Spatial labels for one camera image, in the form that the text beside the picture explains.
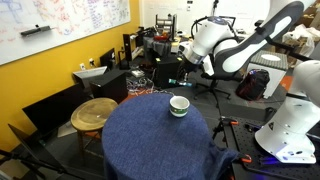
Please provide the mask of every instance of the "whiteboard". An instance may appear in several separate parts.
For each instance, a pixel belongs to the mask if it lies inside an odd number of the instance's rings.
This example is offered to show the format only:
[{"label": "whiteboard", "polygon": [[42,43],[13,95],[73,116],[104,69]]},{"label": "whiteboard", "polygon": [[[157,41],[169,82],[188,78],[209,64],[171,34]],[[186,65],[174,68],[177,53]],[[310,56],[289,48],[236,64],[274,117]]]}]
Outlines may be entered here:
[{"label": "whiteboard", "polygon": [[129,0],[0,0],[0,65],[127,22]]}]

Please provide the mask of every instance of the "electrical outlet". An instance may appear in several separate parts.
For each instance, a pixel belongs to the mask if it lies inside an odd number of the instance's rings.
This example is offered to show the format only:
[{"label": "electrical outlet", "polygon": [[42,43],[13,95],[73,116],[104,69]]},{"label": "electrical outlet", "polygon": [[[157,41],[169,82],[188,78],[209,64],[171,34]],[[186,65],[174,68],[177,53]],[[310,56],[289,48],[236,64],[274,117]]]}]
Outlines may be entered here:
[{"label": "electrical outlet", "polygon": [[94,60],[93,60],[93,58],[90,58],[90,59],[89,59],[89,64],[90,64],[91,67],[94,66]]},{"label": "electrical outlet", "polygon": [[81,64],[80,64],[80,69],[81,69],[81,70],[86,70],[86,66],[84,65],[84,63],[81,63]]}]

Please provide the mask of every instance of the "white robot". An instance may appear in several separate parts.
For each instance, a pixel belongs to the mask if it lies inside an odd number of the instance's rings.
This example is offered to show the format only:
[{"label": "white robot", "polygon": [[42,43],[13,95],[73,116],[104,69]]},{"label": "white robot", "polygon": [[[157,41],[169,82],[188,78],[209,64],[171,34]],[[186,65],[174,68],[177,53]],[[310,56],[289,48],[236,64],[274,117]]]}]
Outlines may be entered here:
[{"label": "white robot", "polygon": [[[209,17],[183,51],[178,81],[186,81],[189,72],[203,64],[209,75],[233,73],[268,41],[292,26],[315,0],[270,0],[267,18],[256,32],[240,44],[232,39],[230,26],[219,17]],[[222,70],[213,72],[207,55],[213,52]],[[298,65],[286,100],[273,118],[255,134],[258,144],[283,163],[315,163],[315,148],[306,133],[320,119],[320,61]]]}]

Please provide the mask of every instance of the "wooden stool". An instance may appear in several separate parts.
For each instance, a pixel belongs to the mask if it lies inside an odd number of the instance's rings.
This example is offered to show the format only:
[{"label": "wooden stool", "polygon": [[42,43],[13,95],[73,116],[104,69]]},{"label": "wooden stool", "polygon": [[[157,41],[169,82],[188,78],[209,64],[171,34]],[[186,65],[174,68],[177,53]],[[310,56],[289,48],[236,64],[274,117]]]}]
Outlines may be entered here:
[{"label": "wooden stool", "polygon": [[102,137],[102,128],[117,106],[118,104],[112,99],[96,98],[83,103],[72,113],[71,124],[78,133],[79,150],[82,158],[84,158],[85,151],[96,155],[85,150],[95,136],[84,146],[84,135],[88,132],[98,132],[97,134]]}]

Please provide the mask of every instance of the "red object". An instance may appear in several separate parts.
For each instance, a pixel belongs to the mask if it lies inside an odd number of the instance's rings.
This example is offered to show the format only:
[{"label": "red object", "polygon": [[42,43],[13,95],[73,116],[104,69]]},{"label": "red object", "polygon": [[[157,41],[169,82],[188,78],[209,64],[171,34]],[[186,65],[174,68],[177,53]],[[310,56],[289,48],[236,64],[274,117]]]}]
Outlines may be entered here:
[{"label": "red object", "polygon": [[155,41],[165,41],[165,40],[168,40],[168,37],[167,36],[154,36],[153,39]]},{"label": "red object", "polygon": [[241,161],[244,162],[244,163],[251,163],[252,159],[251,159],[251,157],[249,155],[244,154],[244,156],[241,158]]},{"label": "red object", "polygon": [[292,83],[292,76],[284,76],[283,79],[280,81],[280,84],[289,91],[290,86]]},{"label": "red object", "polygon": [[231,124],[231,125],[238,125],[239,122],[238,122],[238,121],[231,121],[230,124]]}]

